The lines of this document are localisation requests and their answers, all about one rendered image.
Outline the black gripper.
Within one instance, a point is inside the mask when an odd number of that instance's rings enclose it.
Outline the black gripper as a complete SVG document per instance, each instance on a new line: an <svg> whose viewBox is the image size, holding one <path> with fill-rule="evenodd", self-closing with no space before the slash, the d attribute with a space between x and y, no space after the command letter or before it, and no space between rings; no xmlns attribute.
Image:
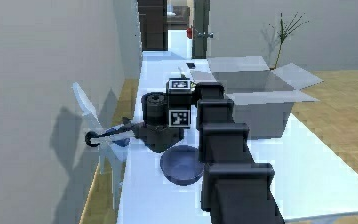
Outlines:
<svg viewBox="0 0 358 224"><path fill-rule="evenodd" d="M141 98L143 121L133 123L123 117L122 124L103 133L90 131L86 134L86 144L97 147L105 142L137 137L153 152L162 153L184 138L183 128L168 125L167 97L162 92L144 94Z"/></svg>

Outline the blue bowl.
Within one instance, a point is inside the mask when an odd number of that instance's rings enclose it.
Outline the blue bowl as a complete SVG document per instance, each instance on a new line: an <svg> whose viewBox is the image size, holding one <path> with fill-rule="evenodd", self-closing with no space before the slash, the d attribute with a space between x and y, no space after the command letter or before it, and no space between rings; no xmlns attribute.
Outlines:
<svg viewBox="0 0 358 224"><path fill-rule="evenodd" d="M167 149L160 158L160 168L168 181L179 186L192 185L203 176L199 150L189 145Z"/></svg>

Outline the dark brown cupboard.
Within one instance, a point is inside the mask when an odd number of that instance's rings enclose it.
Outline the dark brown cupboard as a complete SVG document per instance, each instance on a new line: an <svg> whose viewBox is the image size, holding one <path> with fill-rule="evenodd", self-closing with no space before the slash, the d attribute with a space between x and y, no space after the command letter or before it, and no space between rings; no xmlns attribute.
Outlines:
<svg viewBox="0 0 358 224"><path fill-rule="evenodd" d="M167 0L137 0L142 49L168 50Z"/></svg>

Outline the dark grey room door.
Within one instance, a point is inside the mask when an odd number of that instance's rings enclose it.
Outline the dark grey room door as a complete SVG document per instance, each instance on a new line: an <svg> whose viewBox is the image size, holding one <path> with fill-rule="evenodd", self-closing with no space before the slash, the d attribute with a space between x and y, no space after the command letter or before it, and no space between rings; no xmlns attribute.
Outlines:
<svg viewBox="0 0 358 224"><path fill-rule="evenodd" d="M198 32L207 32L210 0L194 0L192 58L205 59L208 38L196 38Z"/></svg>

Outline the grey open cardboard box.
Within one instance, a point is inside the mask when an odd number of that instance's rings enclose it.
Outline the grey open cardboard box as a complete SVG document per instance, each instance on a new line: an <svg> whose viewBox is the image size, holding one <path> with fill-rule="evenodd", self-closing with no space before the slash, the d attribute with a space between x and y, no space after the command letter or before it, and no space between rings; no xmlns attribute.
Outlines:
<svg viewBox="0 0 358 224"><path fill-rule="evenodd" d="M223 85L234 101L234 121L247 124L253 140L280 138L293 105L316 100L303 90L322 82L293 63L272 70L261 56L209 58L190 74L196 83Z"/></svg>

